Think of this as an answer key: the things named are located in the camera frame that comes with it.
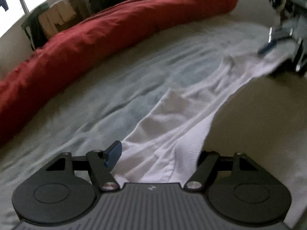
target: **red pillow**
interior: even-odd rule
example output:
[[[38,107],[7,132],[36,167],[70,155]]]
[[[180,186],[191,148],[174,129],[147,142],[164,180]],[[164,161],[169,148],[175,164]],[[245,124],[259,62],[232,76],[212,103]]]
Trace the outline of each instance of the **red pillow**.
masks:
[[[52,37],[0,83],[0,144],[106,56],[154,33],[228,13],[238,0],[129,0]]]

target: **white garment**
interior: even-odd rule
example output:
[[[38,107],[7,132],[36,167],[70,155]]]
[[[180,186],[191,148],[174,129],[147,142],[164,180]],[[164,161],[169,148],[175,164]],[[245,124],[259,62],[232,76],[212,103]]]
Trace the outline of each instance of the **white garment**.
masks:
[[[286,45],[279,46],[264,58],[230,51],[204,81],[187,89],[170,89],[123,140],[122,156],[112,172],[119,184],[179,182],[183,186],[195,172],[219,108],[252,78],[271,73],[288,57],[286,49]],[[292,213],[288,224],[293,226],[296,220]]]

